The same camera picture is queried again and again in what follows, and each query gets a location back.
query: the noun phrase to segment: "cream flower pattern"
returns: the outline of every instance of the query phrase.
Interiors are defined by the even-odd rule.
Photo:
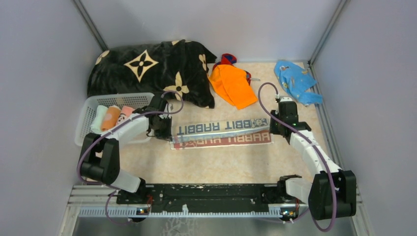
[[[182,85],[182,78],[179,72],[177,72],[177,74],[175,75],[175,85],[165,87],[164,91],[177,91],[179,95],[175,94],[175,97],[177,98],[177,100],[180,101],[183,93],[190,92],[190,90],[188,90],[187,85]]]
[[[124,65],[132,70],[140,83],[145,72],[156,64],[158,64],[158,62],[149,56],[147,50],[144,50],[143,53],[141,53],[135,59],[125,63]]]
[[[207,71],[206,54],[198,55],[198,59],[203,63],[203,69]]]
[[[95,64],[99,64],[101,62],[101,59],[105,56],[107,56],[109,54],[110,50],[106,50],[104,51],[102,54],[100,54],[97,58],[97,60],[95,61]]]

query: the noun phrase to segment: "orange rolled towel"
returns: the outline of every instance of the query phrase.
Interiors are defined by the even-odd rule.
[[[208,79],[214,91],[238,110],[258,101],[246,80],[246,71],[232,65],[218,65]]]
[[[107,110],[106,115],[104,116],[103,122],[101,124],[101,131],[107,131],[116,126],[120,115],[120,108],[118,106],[111,106]]]

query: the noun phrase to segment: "white rolled towel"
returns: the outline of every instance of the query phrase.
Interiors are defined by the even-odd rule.
[[[107,107],[103,105],[98,105],[97,110],[95,112],[95,118],[91,123],[91,131],[95,134],[101,134],[101,123],[103,122],[104,116],[107,112]]]

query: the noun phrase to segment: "rolled towel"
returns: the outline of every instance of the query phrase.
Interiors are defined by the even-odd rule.
[[[135,109],[128,107],[128,106],[123,106],[121,109],[121,113],[118,119],[117,124],[122,123],[123,121],[125,121],[127,118],[129,118],[129,116],[133,113]]]
[[[98,105],[97,110],[95,112],[95,118],[90,125],[91,131],[93,133],[101,133],[101,123],[103,122],[103,118],[106,115],[107,109],[108,108],[103,105]]]
[[[111,106],[107,109],[101,124],[101,131],[107,131],[116,126],[117,120],[120,115],[120,108],[118,106]]]

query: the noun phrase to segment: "red and blue cloth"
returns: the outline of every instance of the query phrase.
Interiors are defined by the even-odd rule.
[[[221,61],[214,64],[213,70],[216,68],[217,65],[233,65],[237,61],[238,61],[238,59],[235,56],[233,56],[232,54],[229,54],[229,53],[225,53],[225,54],[222,55]],[[245,71],[245,72],[246,72],[246,81],[250,85],[250,78],[252,78],[252,75],[247,71]]]

